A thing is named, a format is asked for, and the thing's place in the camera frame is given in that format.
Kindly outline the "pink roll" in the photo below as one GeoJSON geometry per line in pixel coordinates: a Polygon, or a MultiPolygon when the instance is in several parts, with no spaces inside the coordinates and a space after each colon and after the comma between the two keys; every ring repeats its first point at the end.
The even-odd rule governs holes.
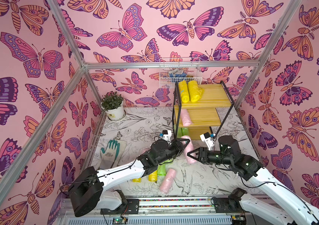
{"type": "Polygon", "coordinates": [[[184,156],[187,160],[187,163],[189,164],[195,164],[197,161],[191,157],[188,156],[188,153],[194,150],[194,146],[193,146],[193,142],[190,138],[190,136],[182,136],[182,139],[189,139],[189,142],[187,141],[182,141],[183,145],[185,145],[186,143],[188,143],[188,145],[186,146],[186,148],[184,149],[183,153],[184,156]]]}
{"type": "Polygon", "coordinates": [[[173,185],[173,181],[174,181],[174,178],[176,177],[176,175],[177,175],[177,171],[170,168],[169,171],[167,172],[163,182],[161,183],[160,188],[159,188],[159,190],[163,194],[169,193],[169,190],[173,185]]]}
{"type": "Polygon", "coordinates": [[[187,109],[181,110],[180,118],[181,118],[183,127],[188,127],[192,124],[192,120],[190,118],[190,115],[187,109]]]}

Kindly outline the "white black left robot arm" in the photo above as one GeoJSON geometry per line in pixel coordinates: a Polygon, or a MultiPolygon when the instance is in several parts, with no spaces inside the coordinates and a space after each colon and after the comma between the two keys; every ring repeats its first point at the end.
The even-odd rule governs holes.
{"type": "Polygon", "coordinates": [[[82,217],[96,207],[121,211],[127,201],[119,190],[110,189],[132,179],[138,179],[155,172],[159,165],[180,156],[191,141],[176,138],[172,141],[159,139],[149,150],[134,161],[111,169],[86,168],[70,185],[68,194],[76,217],[82,217]]]}

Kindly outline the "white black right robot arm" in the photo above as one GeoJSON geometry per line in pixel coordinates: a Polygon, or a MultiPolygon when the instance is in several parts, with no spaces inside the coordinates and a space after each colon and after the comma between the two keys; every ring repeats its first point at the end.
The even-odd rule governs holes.
{"type": "Polygon", "coordinates": [[[225,165],[237,174],[247,188],[258,188],[274,200],[278,207],[263,202],[247,191],[237,188],[229,200],[273,225],[319,225],[319,209],[278,181],[258,160],[241,152],[232,136],[218,138],[219,150],[212,137],[205,139],[207,147],[199,147],[187,156],[205,165],[225,165]]]}

